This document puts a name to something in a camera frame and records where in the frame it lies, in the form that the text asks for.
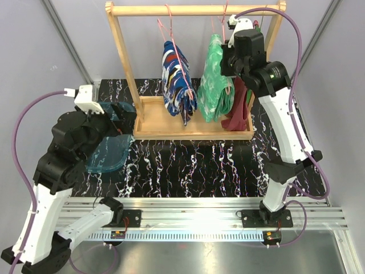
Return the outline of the green tie-dye trousers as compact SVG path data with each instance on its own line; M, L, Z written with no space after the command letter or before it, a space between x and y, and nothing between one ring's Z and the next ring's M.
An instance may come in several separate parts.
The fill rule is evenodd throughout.
M207 123L216 122L221 116L228 114L234 103L235 88L232 78L221 75L221 42L220 35L211 36L197 92L198 109Z

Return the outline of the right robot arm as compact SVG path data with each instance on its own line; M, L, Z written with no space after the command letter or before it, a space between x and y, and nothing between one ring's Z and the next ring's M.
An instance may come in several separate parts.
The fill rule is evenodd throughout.
M302 126L293 125L299 117L290 98L289 75L281 62L266 60L262 33L255 29L236 30L231 38L222 45L221 74L240 77L253 92L265 109L279 144L280 155L265 166L269 184L257 211L257 220L272 226L286 210L284 200L289 185L323 156L306 140Z

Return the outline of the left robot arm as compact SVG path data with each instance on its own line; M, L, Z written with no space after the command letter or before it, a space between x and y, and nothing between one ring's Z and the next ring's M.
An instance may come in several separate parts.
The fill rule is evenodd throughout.
M88 214L58 231L56 224L66 199L81 179L89 158L107 137L130 134L136 113L112 104L114 114L77 108L58 118L52 127L52 141L39 159L31 188L31 207L16 244L4 249L1 258L22 273L56 273L71 257L71 252L90 234L110 225L127 224L124 206L104 197Z

